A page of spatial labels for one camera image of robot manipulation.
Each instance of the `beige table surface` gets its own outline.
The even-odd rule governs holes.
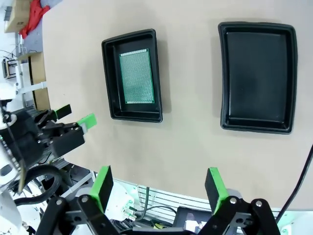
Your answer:
[[[71,104],[64,122],[95,113],[98,125],[66,160],[115,178],[206,199],[207,168],[244,199],[281,207],[313,143],[313,3],[293,0],[64,0],[43,18],[45,72],[51,108]],[[220,127],[222,63],[218,23],[294,26],[298,82],[291,135]],[[110,117],[101,42],[154,28],[163,122]],[[313,208],[313,166],[291,208]]]

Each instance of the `tray rim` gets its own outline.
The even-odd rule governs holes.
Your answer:
[[[260,126],[244,126],[244,125],[230,125],[226,123],[226,115],[228,113],[225,110],[225,101],[224,93],[226,90],[225,80],[228,78],[228,66],[227,66],[227,51],[226,51],[226,41],[224,38],[225,30],[229,28],[255,28],[255,29],[279,29],[287,31],[291,36],[291,58],[292,58],[292,82],[293,89],[291,94],[291,112],[290,112],[290,121],[286,129],[272,128],[272,127],[260,127]],[[260,133],[274,133],[274,134],[290,134],[293,130],[293,120],[295,113],[295,104],[296,104],[296,87],[297,87],[297,40],[296,33],[293,26],[289,24],[280,24],[280,23],[267,23],[267,22],[221,22],[218,25],[220,43],[221,43],[221,52],[222,52],[222,71],[223,71],[223,84],[222,84],[222,107],[221,107],[221,121],[220,125],[225,130],[235,130],[235,131],[250,131],[250,132],[260,132]]]
[[[108,71],[107,71],[107,64],[105,62],[105,54],[106,54],[106,45],[112,42],[116,42],[116,41],[120,41],[120,40],[124,40],[126,38],[130,38],[130,37],[137,37],[140,35],[151,35],[152,36],[152,40],[155,44],[155,50],[156,50],[156,74],[157,77],[153,79],[156,79],[156,83],[157,83],[157,89],[156,92],[158,92],[159,95],[159,99],[155,99],[155,104],[157,104],[157,106],[159,107],[159,118],[156,119],[151,119],[151,120],[144,120],[141,118],[124,118],[121,116],[117,116],[114,114],[113,112],[113,106],[112,106],[112,102],[111,102],[111,98],[110,98],[110,93],[111,91],[109,90],[108,87],[108,80],[107,77],[108,75]],[[149,29],[143,29],[143,30],[139,30],[139,31],[134,31],[134,32],[130,32],[130,33],[125,33],[125,34],[121,34],[118,36],[114,36],[108,39],[105,39],[102,41],[101,43],[101,48],[102,48],[102,58],[103,58],[103,65],[104,65],[104,73],[105,73],[105,81],[106,81],[106,87],[107,87],[107,93],[108,93],[108,102],[109,102],[109,108],[110,108],[110,115],[112,119],[115,120],[126,120],[126,121],[139,121],[139,122],[154,122],[154,123],[160,123],[163,121],[163,111],[162,111],[162,97],[161,97],[161,87],[160,87],[160,77],[159,77],[159,66],[158,66],[158,53],[157,53],[157,33],[153,28],[149,28]]]

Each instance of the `black plastic tray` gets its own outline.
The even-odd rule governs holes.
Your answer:
[[[223,64],[221,127],[289,134],[297,78],[292,26],[278,23],[219,24]]]
[[[149,49],[154,103],[126,104],[123,92],[119,54]],[[162,103],[157,58],[157,37],[154,29],[123,34],[102,42],[102,55],[113,119],[162,122]]]

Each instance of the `red object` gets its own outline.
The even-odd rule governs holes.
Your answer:
[[[33,0],[31,2],[28,24],[20,31],[23,39],[27,37],[29,32],[33,31],[37,27],[44,13],[46,13],[48,10],[50,10],[50,6],[45,6],[42,8],[40,0]]]

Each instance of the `empty black tray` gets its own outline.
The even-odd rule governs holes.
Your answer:
[[[297,78],[295,30],[278,23],[219,24],[223,63],[221,127],[289,134]]]
[[[136,58],[136,62],[131,62],[131,66],[129,63],[123,65],[123,68],[128,69],[128,71],[125,71],[121,67],[123,63],[121,56],[129,56],[141,51],[145,51],[144,67],[147,68],[147,60],[150,62],[150,79],[141,80],[140,82],[140,85],[149,87],[148,91],[144,90],[144,92],[147,92],[147,96],[153,96],[152,98],[147,98],[149,101],[136,101],[144,93],[141,92],[141,89],[136,91],[133,89],[136,86],[134,78],[140,77],[141,71],[135,71],[135,74],[139,76],[132,76],[131,82],[127,80],[127,88],[125,87],[126,83],[124,83],[125,77],[122,78],[122,71],[124,71],[124,76],[125,74],[129,75],[129,70],[133,70],[132,68],[136,67],[134,65],[140,64],[142,60]],[[102,54],[111,117],[120,120],[162,122],[156,31],[154,29],[146,29],[106,39],[102,42]]]

